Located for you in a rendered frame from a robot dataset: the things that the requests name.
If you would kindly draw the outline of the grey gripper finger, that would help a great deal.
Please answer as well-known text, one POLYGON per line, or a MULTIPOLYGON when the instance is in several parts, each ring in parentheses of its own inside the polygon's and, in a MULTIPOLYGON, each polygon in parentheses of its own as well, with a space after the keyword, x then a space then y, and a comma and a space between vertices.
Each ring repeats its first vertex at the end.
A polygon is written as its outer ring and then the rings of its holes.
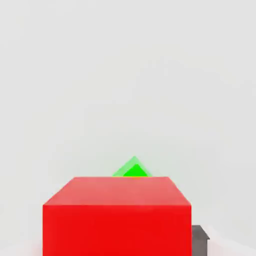
POLYGON ((240 253, 211 241, 200 225, 192 225, 192 256, 240 256, 240 253))

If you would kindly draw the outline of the small red cube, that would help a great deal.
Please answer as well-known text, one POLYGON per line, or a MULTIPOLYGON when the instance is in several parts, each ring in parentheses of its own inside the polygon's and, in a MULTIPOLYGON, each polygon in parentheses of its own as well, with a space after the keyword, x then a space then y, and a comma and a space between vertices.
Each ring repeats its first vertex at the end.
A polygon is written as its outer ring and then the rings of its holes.
POLYGON ((42 256, 192 256, 192 206, 168 177, 75 177, 43 205, 42 256))

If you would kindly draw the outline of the small green cube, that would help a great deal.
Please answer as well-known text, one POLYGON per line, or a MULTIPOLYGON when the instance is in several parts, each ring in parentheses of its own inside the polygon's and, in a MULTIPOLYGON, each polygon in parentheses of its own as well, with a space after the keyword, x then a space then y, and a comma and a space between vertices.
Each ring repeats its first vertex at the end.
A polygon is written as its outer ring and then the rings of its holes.
POLYGON ((121 168, 119 168, 113 177, 152 177, 153 175, 146 169, 140 160, 133 156, 121 168))

